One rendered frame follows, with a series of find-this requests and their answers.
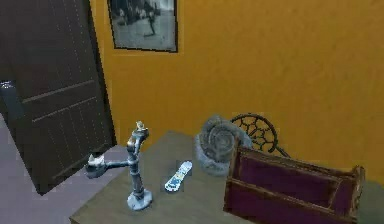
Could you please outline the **white blue cellphone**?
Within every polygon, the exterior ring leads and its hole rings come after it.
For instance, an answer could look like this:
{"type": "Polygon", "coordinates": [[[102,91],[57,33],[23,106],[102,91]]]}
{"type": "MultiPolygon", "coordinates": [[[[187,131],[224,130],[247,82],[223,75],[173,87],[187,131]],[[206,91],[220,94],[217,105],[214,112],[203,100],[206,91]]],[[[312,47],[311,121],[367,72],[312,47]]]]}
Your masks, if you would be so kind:
{"type": "Polygon", "coordinates": [[[177,192],[192,167],[193,163],[191,161],[184,161],[175,174],[164,184],[165,190],[168,192],[177,192]]]}

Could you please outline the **grey spiral stone sculpture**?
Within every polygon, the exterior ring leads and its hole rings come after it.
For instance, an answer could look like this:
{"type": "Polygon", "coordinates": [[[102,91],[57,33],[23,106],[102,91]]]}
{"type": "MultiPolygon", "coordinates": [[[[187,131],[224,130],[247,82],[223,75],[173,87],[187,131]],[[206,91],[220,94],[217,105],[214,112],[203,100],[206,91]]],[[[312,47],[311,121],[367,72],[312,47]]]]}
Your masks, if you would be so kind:
{"type": "Polygon", "coordinates": [[[196,159],[206,173],[227,176],[232,153],[238,145],[253,147],[251,138],[243,129],[219,115],[213,115],[195,136],[196,159]]]}

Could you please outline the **black framed grey picture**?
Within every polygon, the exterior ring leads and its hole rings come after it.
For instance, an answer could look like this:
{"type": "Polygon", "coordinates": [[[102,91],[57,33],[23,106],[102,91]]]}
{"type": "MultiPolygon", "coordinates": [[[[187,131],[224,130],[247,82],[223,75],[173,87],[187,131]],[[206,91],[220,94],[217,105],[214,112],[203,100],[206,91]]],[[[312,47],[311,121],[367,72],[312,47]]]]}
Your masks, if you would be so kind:
{"type": "Polygon", "coordinates": [[[115,49],[176,53],[177,0],[107,0],[115,49]]]}

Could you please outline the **grey wooden table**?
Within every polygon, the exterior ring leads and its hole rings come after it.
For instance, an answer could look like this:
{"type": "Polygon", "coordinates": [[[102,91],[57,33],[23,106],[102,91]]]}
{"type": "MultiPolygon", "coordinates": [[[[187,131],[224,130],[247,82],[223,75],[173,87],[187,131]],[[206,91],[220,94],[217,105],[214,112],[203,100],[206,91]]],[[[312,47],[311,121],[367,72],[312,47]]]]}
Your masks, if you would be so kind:
{"type": "MultiPolygon", "coordinates": [[[[142,211],[127,206],[131,179],[122,172],[70,218],[71,224],[255,224],[223,210],[227,176],[214,177],[193,166],[180,190],[168,193],[164,184],[185,160],[193,160],[192,137],[168,132],[140,158],[144,185],[153,194],[142,211]]],[[[365,180],[357,224],[384,224],[384,187],[365,180]]]]}

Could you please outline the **brown wooden purple box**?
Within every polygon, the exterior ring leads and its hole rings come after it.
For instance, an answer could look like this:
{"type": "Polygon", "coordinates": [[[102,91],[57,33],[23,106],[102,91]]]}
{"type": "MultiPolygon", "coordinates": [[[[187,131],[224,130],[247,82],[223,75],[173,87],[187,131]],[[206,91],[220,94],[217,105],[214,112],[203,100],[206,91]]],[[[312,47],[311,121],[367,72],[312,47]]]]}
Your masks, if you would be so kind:
{"type": "Polygon", "coordinates": [[[239,146],[223,210],[255,224],[357,224],[364,181],[359,165],[346,172],[239,146]]]}

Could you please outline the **dark brown room door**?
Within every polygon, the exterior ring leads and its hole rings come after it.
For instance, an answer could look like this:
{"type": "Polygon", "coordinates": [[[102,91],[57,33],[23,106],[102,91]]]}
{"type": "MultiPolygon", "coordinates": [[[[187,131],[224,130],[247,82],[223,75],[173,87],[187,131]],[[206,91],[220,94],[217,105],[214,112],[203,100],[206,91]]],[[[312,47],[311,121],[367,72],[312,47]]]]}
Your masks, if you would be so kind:
{"type": "Polygon", "coordinates": [[[0,0],[0,113],[40,195],[115,145],[90,0],[0,0]]]}

